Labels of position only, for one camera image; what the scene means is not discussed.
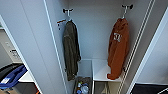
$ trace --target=white closet wall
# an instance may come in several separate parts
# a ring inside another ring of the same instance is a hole
[[[3,48],[2,44],[0,43],[0,68],[12,64],[12,60],[10,59],[9,55],[6,53],[5,49]]]
[[[163,30],[159,30],[157,32],[161,32],[161,35],[158,36],[159,39],[156,42],[146,61],[146,64],[139,75],[137,83],[140,84],[168,84],[168,21],[165,25],[160,26]]]
[[[16,49],[14,48],[13,44],[11,43],[11,41],[10,41],[9,37],[7,36],[4,29],[0,30],[0,43],[4,47],[6,53],[9,55],[9,57],[13,63],[22,63],[19,56],[13,56],[14,54],[12,52],[10,52],[10,51],[16,50]]]
[[[69,0],[82,59],[107,59],[109,37],[121,17],[122,3],[123,0]]]
[[[147,22],[146,22],[145,27],[143,29],[143,33],[140,38],[140,42],[137,47],[137,50],[136,50],[134,57],[131,61],[132,64],[131,64],[131,67],[128,71],[124,85],[122,87],[121,94],[126,94],[128,88],[130,87],[131,82],[133,81],[133,78],[135,76],[135,73],[138,70],[139,64],[141,63],[141,60],[143,59],[143,56],[144,56],[144,54],[150,44],[150,41],[151,41],[151,39],[152,39],[160,21],[161,21],[161,18],[166,10],[166,7],[168,5],[167,0],[163,0],[163,1],[152,0],[152,1],[154,4],[151,7],[151,12],[149,12],[148,19],[146,19]]]
[[[23,63],[33,74],[40,91],[66,94],[44,1],[1,0],[0,9],[7,32],[12,35],[14,46],[24,57]]]
[[[46,5],[47,5],[48,14],[49,14],[49,18],[50,18],[50,22],[53,30],[53,37],[54,37],[54,42],[56,44],[57,56],[62,68],[61,70],[64,77],[67,94],[71,94],[73,92],[75,81],[67,80],[67,74],[65,72],[63,44],[62,44],[65,24],[68,21],[67,13],[63,13],[63,9],[68,9],[68,5],[69,5],[68,0],[46,0]],[[58,26],[57,22],[65,19],[67,21],[61,22]]]

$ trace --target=jacket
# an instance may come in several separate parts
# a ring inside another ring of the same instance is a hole
[[[73,80],[78,72],[78,64],[80,61],[80,51],[78,44],[78,34],[76,25],[72,21],[68,21],[63,34],[63,47],[65,67],[68,81]]]
[[[122,72],[123,63],[129,51],[129,29],[128,22],[118,19],[115,23],[109,40],[108,66],[111,67],[111,74],[107,78],[114,80],[119,78]]]

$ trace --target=closet shelf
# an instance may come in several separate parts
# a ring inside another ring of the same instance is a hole
[[[107,60],[100,60],[100,59],[92,60],[93,80],[121,82],[121,78],[115,80],[107,79],[107,74],[111,73],[111,68],[107,64],[108,64]]]

